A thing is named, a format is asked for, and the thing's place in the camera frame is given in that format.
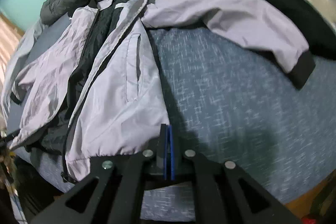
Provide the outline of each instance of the black cuff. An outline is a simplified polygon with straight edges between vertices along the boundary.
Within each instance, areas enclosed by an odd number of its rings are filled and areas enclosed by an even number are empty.
[[[22,104],[22,101],[20,101],[15,95],[13,92],[11,92],[10,94],[10,98],[12,99],[12,101],[14,103],[16,103],[17,105],[21,105]]]
[[[310,51],[303,52],[299,57],[296,65],[290,73],[288,78],[292,81],[294,87],[302,89],[315,68],[315,62],[313,60]]]

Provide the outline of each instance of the screw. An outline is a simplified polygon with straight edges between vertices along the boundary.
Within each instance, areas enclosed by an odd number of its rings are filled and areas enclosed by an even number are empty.
[[[188,157],[188,158],[192,158],[195,157],[196,152],[194,150],[188,149],[184,152],[184,154]]]
[[[104,169],[111,169],[113,167],[113,162],[110,161],[110,160],[106,160],[104,161],[101,166],[104,168]]]
[[[142,152],[142,154],[146,157],[146,158],[149,158],[151,156],[153,156],[153,151],[150,150],[150,149],[146,149]]]
[[[227,169],[234,169],[234,168],[236,167],[235,162],[232,161],[232,160],[228,160],[228,161],[226,161],[226,162],[224,163],[224,165],[225,165],[225,167],[226,167]]]

